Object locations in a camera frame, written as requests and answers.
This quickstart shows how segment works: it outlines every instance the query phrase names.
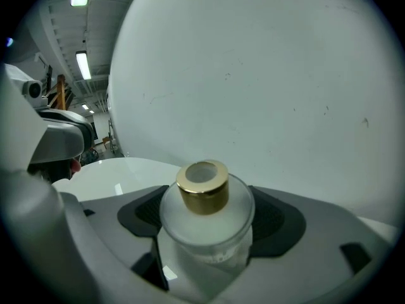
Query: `gold cap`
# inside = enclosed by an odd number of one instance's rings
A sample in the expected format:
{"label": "gold cap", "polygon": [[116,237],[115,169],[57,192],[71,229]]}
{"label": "gold cap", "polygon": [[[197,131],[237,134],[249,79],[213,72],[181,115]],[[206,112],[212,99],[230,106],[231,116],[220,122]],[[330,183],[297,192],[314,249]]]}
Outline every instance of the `gold cap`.
{"label": "gold cap", "polygon": [[182,167],[176,182],[186,207],[196,214],[216,213],[228,202],[228,169],[219,161]]}

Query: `ceiling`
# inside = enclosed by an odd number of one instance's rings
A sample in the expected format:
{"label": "ceiling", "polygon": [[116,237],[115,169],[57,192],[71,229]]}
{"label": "ceiling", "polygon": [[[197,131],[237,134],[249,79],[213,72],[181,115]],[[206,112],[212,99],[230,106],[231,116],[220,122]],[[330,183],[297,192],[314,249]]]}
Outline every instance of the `ceiling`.
{"label": "ceiling", "polygon": [[[115,41],[131,2],[89,0],[87,6],[72,7],[70,0],[43,0],[51,24],[48,34],[56,39],[56,48],[59,48],[56,52],[61,53],[76,88],[80,89],[69,110],[83,116],[90,115],[81,107],[86,103],[95,112],[103,111]],[[81,50],[87,50],[92,75],[92,79],[86,82],[82,80],[75,56]]]}

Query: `wall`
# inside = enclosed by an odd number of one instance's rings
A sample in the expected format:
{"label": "wall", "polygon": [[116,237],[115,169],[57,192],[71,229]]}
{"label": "wall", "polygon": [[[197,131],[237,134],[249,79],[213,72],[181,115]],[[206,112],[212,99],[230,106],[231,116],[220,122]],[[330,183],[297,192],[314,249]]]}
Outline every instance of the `wall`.
{"label": "wall", "polygon": [[217,159],[247,184],[395,224],[404,60],[372,0],[134,0],[111,113],[125,156]]}
{"label": "wall", "polygon": [[108,120],[109,113],[95,113],[93,114],[94,126],[98,135],[98,140],[94,141],[96,144],[101,143],[104,137],[108,137]]}

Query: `white table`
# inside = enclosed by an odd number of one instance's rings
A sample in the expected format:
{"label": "white table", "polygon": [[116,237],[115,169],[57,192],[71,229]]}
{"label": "white table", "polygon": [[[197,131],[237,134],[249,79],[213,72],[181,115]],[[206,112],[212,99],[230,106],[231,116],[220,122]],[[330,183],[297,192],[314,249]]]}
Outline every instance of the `white table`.
{"label": "white table", "polygon": [[[58,191],[74,194],[79,201],[118,196],[151,186],[175,182],[180,167],[142,158],[101,160],[84,166],[71,180],[53,184]],[[399,229],[388,224],[359,217],[390,244],[395,244]]]}

